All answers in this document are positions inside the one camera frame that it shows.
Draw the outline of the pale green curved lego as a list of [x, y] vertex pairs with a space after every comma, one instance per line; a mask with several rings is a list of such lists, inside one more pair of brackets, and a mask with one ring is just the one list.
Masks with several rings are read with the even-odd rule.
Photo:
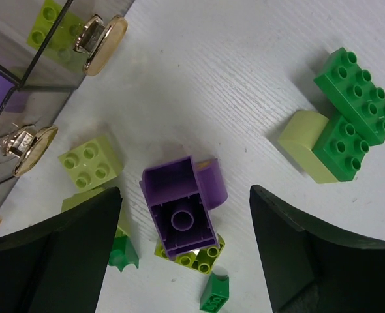
[[320, 113], [298, 110], [278, 139], [279, 145], [318, 184], [339, 182], [312, 151], [328, 122]]

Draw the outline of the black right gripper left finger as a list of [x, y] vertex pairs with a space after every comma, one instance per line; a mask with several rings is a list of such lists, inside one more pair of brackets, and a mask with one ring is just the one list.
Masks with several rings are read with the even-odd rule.
[[94, 312], [116, 232], [117, 187], [108, 208], [73, 209], [0, 237], [0, 312]]

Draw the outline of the purple arch lego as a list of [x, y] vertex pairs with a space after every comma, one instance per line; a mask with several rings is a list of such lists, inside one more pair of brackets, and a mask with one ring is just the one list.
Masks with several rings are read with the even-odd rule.
[[219, 246], [209, 215], [228, 198], [218, 159], [186, 156], [146, 168], [140, 187], [167, 258]]

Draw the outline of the lime lego 2x2 centre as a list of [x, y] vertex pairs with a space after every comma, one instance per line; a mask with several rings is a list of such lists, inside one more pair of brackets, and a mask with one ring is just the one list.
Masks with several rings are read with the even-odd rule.
[[175, 260], [170, 260], [164, 251], [160, 239], [157, 239], [154, 255], [189, 269], [194, 269], [202, 274], [209, 275], [225, 246], [225, 241], [220, 235], [218, 235], [218, 240], [219, 246], [209, 246], [200, 250], [193, 250], [178, 255]]

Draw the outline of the long green lego brick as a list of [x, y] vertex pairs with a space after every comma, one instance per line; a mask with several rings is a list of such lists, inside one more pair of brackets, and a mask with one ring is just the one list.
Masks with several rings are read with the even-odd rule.
[[345, 48], [331, 53], [314, 82], [336, 111], [312, 151], [338, 181], [351, 181], [370, 148], [385, 142], [385, 90]]

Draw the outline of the small dark green lego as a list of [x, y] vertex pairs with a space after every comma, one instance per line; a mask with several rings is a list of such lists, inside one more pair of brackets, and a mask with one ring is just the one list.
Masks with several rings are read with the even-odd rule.
[[123, 230], [118, 228], [115, 233], [112, 249], [108, 259], [110, 267], [117, 267], [122, 272], [128, 265], [139, 268], [139, 257], [129, 238]]

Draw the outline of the clear container second row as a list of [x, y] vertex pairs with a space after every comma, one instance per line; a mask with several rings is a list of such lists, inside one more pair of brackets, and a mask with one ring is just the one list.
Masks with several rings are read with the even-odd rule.
[[103, 70], [132, 1], [0, 1], [0, 66], [19, 85], [76, 88]]

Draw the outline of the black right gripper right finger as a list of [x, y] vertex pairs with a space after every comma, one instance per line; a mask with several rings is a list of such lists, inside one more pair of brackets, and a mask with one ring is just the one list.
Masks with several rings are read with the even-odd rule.
[[274, 312], [385, 312], [385, 241], [250, 188], [254, 233]]

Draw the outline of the small green lego sloped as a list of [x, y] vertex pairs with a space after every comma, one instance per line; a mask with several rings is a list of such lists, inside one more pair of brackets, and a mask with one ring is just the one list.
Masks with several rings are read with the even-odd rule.
[[219, 276], [211, 273], [200, 297], [200, 310], [217, 313], [227, 302], [230, 296], [228, 276]]

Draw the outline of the pale lime lego 2x2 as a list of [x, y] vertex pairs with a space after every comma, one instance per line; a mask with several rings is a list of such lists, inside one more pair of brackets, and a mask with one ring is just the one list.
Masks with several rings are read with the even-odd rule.
[[[46, 39], [54, 22], [62, 11], [62, 6], [55, 1], [46, 0], [27, 37], [27, 45], [38, 50]], [[46, 57], [62, 64], [70, 63], [75, 56], [73, 46], [84, 21], [72, 12], [67, 12], [44, 49]]]
[[80, 192], [101, 186], [123, 171], [123, 163], [105, 135], [71, 149], [58, 159]]

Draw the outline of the gold knob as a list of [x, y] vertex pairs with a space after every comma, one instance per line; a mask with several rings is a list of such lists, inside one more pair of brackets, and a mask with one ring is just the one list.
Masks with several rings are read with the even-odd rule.
[[107, 24], [94, 14], [82, 27], [75, 40], [73, 50], [87, 54], [83, 72], [96, 76], [117, 50], [128, 28], [126, 19], [115, 15]]
[[33, 124], [19, 127], [1, 141], [4, 156], [18, 159], [13, 176], [20, 177], [30, 171], [42, 158], [58, 132], [56, 125], [38, 129]]

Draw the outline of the lime lego long brick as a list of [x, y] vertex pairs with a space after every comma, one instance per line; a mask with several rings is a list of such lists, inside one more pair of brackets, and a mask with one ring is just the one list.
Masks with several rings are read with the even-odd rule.
[[[62, 202], [61, 213], [73, 210], [75, 208], [83, 209], [85, 213], [88, 213], [89, 211], [101, 211], [103, 209], [107, 209], [108, 202], [103, 204], [101, 202], [101, 199], [103, 199], [102, 196], [99, 200], [97, 199], [97, 196], [99, 194], [102, 194], [105, 190], [106, 188], [104, 187], [97, 187], [85, 192], [74, 194], [70, 198], [65, 198]], [[126, 210], [124, 208], [124, 201], [121, 201], [121, 208], [119, 210], [119, 218], [116, 226], [115, 238], [130, 236], [131, 223], [129, 222]]]

